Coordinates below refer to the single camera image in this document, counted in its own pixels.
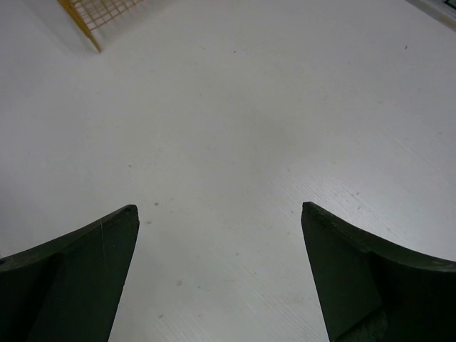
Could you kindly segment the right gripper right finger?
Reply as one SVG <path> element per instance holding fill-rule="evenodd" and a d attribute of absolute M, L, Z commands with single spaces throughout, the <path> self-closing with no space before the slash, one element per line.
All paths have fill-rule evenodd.
<path fill-rule="evenodd" d="M 454 341 L 455 263 L 389 242 L 313 202 L 301 226 L 330 341 Z"/>

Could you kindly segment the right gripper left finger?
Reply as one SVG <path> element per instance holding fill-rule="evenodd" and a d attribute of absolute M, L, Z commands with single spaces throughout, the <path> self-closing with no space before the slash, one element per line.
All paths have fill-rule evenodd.
<path fill-rule="evenodd" d="M 1 340 L 108 341 L 138 232 L 129 204 L 1 259 Z"/>

